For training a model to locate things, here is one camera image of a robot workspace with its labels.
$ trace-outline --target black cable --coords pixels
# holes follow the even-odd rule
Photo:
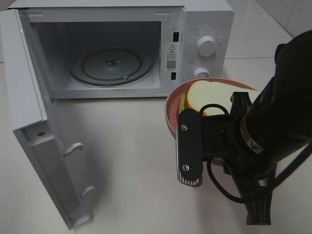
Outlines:
[[[312,154],[312,142],[307,145],[307,147],[301,151],[301,153],[274,179],[270,186],[267,186],[263,191],[258,192],[254,195],[248,197],[236,197],[232,194],[228,193],[222,186],[219,184],[217,179],[215,178],[212,169],[211,169],[211,161],[209,159],[207,161],[207,171],[210,179],[214,183],[214,185],[225,195],[229,200],[237,202],[237,203],[248,203],[255,201],[262,196],[270,193],[273,189],[275,189],[278,185],[280,185],[285,179],[287,179],[307,158]]]
[[[207,108],[210,108],[210,107],[219,108],[219,109],[221,109],[221,110],[224,112],[224,114],[229,115],[228,110],[225,109],[224,106],[221,106],[221,105],[219,105],[219,104],[207,104],[207,105],[204,105],[204,106],[200,109],[200,111],[198,112],[199,116],[203,116],[204,110],[206,110]]]

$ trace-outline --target bread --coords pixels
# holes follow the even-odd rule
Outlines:
[[[259,91],[243,89],[233,85],[199,80],[191,85],[187,93],[184,93],[180,99],[179,113],[184,109],[192,108],[197,112],[206,104],[219,104],[224,106],[229,112],[232,103],[230,98],[233,92],[248,92],[250,100],[254,100],[259,95]],[[204,111],[203,116],[220,115],[223,112],[218,108],[208,108]]]

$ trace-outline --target qr code sticker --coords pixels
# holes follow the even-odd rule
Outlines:
[[[175,69],[176,60],[167,60],[167,69]]]

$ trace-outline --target white microwave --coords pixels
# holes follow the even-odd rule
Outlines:
[[[13,132],[69,229],[92,218],[75,183],[56,98],[164,97],[219,76],[234,13],[226,0],[17,0],[0,12]]]

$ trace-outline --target microwave door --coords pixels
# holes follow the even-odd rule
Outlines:
[[[38,51],[28,49],[33,43],[31,27],[23,11],[0,12],[7,88],[13,133],[33,165],[69,229],[89,221],[92,211],[85,204],[89,186],[78,191],[70,164],[81,143],[66,147],[61,138],[53,105],[42,81],[44,76]]]

